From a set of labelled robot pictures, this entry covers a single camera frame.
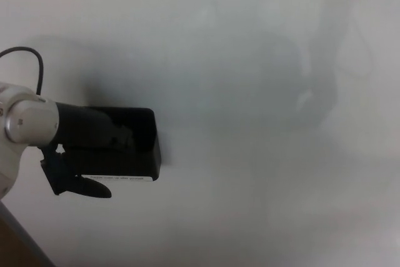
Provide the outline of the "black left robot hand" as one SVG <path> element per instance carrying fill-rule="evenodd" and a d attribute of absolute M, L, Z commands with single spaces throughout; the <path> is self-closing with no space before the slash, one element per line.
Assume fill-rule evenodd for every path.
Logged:
<path fill-rule="evenodd" d="M 55 137 L 39 149 L 41 167 L 54 194 L 71 192 L 92 198 L 110 198 L 105 185 L 82 176 L 85 167 L 102 171 L 118 159 L 134 154 L 133 132 L 114 123 L 105 112 L 57 103 L 59 126 Z"/>

